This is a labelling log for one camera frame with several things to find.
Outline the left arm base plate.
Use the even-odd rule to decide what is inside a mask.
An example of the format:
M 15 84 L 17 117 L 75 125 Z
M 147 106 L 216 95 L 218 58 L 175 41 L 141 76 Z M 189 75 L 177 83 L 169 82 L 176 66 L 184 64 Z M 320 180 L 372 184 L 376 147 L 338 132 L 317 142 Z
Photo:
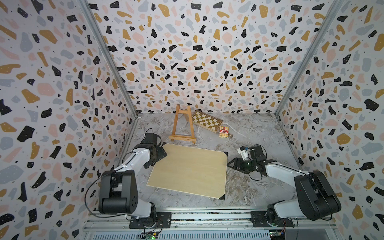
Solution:
M 169 229 L 171 227 L 172 213 L 158 212 L 150 214 L 147 218 L 132 217 L 129 224 L 129 229 Z

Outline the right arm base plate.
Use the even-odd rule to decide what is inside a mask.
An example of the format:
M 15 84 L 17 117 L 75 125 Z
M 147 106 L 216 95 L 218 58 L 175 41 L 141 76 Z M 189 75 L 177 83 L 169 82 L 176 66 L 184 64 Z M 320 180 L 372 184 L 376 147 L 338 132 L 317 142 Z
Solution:
M 289 218 L 279 218 L 271 210 L 267 211 L 252 211 L 251 222 L 254 228 L 283 228 L 295 227 L 296 225 Z

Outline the light wooden board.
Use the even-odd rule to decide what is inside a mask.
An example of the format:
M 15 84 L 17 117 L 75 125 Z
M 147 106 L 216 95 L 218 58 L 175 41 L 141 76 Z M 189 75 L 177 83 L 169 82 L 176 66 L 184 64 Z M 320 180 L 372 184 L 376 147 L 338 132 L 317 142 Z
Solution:
M 147 186 L 214 199 L 224 199 L 226 152 L 174 144 L 163 146 L 167 156 L 152 169 Z

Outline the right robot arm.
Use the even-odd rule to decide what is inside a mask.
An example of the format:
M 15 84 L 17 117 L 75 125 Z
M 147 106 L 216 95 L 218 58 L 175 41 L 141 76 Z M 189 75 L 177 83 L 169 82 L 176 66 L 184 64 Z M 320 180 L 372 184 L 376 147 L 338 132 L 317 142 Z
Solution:
M 324 173 L 294 169 L 268 159 L 261 145 L 242 146 L 238 153 L 241 156 L 228 162 L 227 167 L 246 175 L 258 172 L 262 178 L 277 179 L 296 190 L 296 199 L 268 205 L 265 218 L 270 226 L 278 226 L 288 219 L 330 221 L 334 214 L 341 211 L 340 200 Z

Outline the wooden easel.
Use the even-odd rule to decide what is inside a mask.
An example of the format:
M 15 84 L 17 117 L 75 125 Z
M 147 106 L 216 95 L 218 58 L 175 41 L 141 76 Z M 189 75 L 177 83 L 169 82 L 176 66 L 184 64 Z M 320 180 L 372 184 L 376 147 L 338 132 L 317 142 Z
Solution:
M 172 134 L 169 136 L 169 139 L 172 142 L 187 141 L 194 144 L 197 142 L 190 106 L 182 109 L 181 105 L 177 104 Z

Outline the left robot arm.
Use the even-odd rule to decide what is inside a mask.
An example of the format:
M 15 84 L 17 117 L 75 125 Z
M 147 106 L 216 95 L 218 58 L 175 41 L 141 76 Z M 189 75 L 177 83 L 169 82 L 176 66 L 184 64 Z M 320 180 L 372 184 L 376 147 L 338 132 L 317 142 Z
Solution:
M 162 138 L 146 133 L 144 139 L 126 154 L 123 163 L 101 177 L 99 212 L 101 214 L 125 214 L 136 219 L 155 221 L 156 207 L 139 198 L 136 175 L 167 156 L 162 147 Z

